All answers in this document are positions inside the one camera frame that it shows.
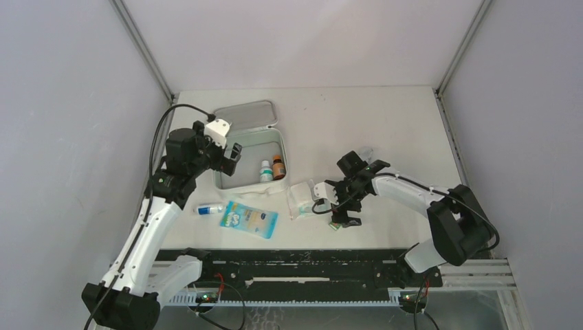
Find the white medicine kit box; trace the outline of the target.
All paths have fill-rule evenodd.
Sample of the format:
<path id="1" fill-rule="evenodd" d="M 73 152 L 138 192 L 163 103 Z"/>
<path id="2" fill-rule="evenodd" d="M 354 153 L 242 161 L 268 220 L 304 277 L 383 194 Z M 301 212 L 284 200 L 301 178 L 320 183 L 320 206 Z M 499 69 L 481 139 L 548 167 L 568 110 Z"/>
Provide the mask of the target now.
<path id="1" fill-rule="evenodd" d="M 287 155 L 282 133 L 276 128 L 278 117 L 271 100 L 259 100 L 214 110 L 214 114 L 230 124 L 228 145 L 242 146 L 241 159 L 233 175 L 215 172 L 213 184 L 225 197 L 266 197 L 289 188 L 289 179 L 261 181 L 263 161 L 272 163 L 279 156 L 287 167 Z"/>

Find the white plastic bottle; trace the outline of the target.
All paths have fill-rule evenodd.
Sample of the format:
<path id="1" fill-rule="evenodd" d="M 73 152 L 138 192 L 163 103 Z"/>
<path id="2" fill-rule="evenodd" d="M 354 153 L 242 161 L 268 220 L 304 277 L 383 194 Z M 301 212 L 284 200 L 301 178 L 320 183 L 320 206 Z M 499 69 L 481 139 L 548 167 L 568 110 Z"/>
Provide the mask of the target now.
<path id="1" fill-rule="evenodd" d="M 263 160 L 261 162 L 261 167 L 259 171 L 259 182 L 271 182 L 274 180 L 273 170 L 271 164 L 268 160 Z"/>

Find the brown bottle orange cap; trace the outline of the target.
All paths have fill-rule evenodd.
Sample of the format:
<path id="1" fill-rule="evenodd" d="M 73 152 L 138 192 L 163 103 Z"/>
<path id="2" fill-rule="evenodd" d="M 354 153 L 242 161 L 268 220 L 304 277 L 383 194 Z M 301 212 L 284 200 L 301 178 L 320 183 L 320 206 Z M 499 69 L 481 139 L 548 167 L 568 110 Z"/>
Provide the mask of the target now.
<path id="1" fill-rule="evenodd" d="M 272 171 L 274 180 L 280 180 L 286 176 L 287 172 L 285 168 L 285 163 L 280 155 L 273 156 Z"/>

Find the white gauze pad packet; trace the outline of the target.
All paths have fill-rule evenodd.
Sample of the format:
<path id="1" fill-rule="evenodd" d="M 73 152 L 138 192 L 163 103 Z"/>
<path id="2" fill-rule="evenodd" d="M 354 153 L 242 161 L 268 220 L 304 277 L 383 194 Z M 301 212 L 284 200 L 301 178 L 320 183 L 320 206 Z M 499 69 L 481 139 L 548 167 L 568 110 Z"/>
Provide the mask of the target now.
<path id="1" fill-rule="evenodd" d="M 315 201 L 314 186 L 312 179 L 291 186 L 288 190 L 288 200 L 298 205 L 312 204 Z"/>

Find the blue plaster packets bag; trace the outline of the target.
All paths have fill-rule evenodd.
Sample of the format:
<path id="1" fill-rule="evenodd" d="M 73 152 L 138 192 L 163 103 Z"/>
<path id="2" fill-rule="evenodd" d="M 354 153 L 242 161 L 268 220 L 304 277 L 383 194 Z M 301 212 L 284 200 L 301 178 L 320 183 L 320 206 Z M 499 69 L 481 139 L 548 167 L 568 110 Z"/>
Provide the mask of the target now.
<path id="1" fill-rule="evenodd" d="M 364 146 L 364 147 L 358 149 L 357 154 L 363 160 L 371 159 L 373 157 L 374 150 L 373 150 L 373 148 L 371 148 L 369 146 Z"/>

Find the blue white small tube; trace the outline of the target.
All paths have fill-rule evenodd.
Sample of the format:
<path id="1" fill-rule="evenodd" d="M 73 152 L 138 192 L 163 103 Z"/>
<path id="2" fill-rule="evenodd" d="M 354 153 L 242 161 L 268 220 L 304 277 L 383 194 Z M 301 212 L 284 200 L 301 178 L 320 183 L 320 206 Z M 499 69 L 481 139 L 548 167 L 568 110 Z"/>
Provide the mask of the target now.
<path id="1" fill-rule="evenodd" d="M 194 207 L 194 211 L 198 215 L 214 215 L 224 212 L 225 204 L 223 203 L 206 203 Z"/>

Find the green wind oil box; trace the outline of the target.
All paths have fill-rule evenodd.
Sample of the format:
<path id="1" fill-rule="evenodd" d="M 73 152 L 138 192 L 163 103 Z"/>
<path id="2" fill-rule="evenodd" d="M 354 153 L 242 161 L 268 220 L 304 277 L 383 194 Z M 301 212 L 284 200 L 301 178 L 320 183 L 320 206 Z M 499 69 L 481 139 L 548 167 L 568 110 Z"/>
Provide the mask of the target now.
<path id="1" fill-rule="evenodd" d="M 339 229 L 342 228 L 342 226 L 339 223 L 334 223 L 334 222 L 330 222 L 329 223 L 329 227 L 331 227 L 335 231 L 337 231 L 337 230 L 339 230 Z"/>

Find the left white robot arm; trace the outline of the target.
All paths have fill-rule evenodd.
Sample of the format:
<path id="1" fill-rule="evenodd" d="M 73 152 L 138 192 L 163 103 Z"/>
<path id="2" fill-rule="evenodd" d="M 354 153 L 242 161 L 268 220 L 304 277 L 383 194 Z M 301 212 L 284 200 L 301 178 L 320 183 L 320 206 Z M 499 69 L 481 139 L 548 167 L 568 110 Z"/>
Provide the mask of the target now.
<path id="1" fill-rule="evenodd" d="M 174 222 L 183 213 L 196 179 L 207 170 L 233 175 L 240 144 L 228 146 L 230 124 L 196 121 L 171 131 L 164 155 L 149 178 L 140 211 L 118 257 L 99 283 L 88 283 L 82 301 L 90 316 L 86 329 L 153 329 L 161 310 L 184 287 L 205 287 L 214 267 L 190 252 L 152 276 L 151 270 Z"/>

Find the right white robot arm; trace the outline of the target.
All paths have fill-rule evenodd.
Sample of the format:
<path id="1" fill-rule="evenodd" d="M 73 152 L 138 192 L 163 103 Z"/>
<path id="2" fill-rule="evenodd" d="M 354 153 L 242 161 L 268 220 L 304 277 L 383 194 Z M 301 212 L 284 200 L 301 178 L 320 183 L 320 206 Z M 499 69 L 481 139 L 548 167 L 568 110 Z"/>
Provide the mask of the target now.
<path id="1" fill-rule="evenodd" d="M 416 285 L 436 266 L 460 266 L 500 242 L 498 230 L 468 186 L 440 190 L 401 174 L 383 160 L 368 162 L 355 151 L 345 154 L 337 166 L 344 175 L 341 180 L 327 179 L 312 189 L 315 206 L 330 207 L 314 208 L 313 213 L 330 214 L 332 223 L 343 228 L 360 226 L 356 213 L 362 210 L 362 200 L 374 195 L 397 201 L 428 220 L 430 238 L 399 258 L 397 276 L 404 285 Z"/>

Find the clear bandage packet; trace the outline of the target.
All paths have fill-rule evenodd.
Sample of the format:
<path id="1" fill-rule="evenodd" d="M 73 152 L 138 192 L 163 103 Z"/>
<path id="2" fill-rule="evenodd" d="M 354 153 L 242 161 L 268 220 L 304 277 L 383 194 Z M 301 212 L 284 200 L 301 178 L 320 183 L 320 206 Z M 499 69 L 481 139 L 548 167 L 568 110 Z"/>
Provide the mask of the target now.
<path id="1" fill-rule="evenodd" d="M 311 217 L 316 215 L 317 212 L 324 212 L 330 209 L 331 204 L 324 199 L 310 200 L 296 202 L 291 199 L 290 206 L 290 219 L 295 221 L 297 219 L 302 219 L 305 217 Z"/>

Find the blue cotton swab packet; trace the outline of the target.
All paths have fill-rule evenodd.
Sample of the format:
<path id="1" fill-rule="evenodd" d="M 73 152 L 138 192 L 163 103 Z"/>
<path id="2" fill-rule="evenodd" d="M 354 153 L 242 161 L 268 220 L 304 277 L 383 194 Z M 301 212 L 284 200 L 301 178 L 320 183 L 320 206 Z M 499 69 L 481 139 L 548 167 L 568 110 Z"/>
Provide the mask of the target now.
<path id="1" fill-rule="evenodd" d="M 220 226 L 270 239 L 277 221 L 277 212 L 259 210 L 242 203 L 230 201 L 226 206 Z"/>

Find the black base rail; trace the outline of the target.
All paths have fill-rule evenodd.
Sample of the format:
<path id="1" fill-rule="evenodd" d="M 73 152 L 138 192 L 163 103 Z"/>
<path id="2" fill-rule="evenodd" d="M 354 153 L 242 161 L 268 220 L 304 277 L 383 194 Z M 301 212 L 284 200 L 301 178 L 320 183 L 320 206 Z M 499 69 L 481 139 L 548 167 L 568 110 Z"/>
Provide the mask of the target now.
<path id="1" fill-rule="evenodd" d="M 223 302 L 380 303 L 391 289 L 417 292 L 422 281 L 443 286 L 434 267 L 424 274 L 404 268 L 403 249 L 208 250 L 199 290 L 223 282 Z"/>

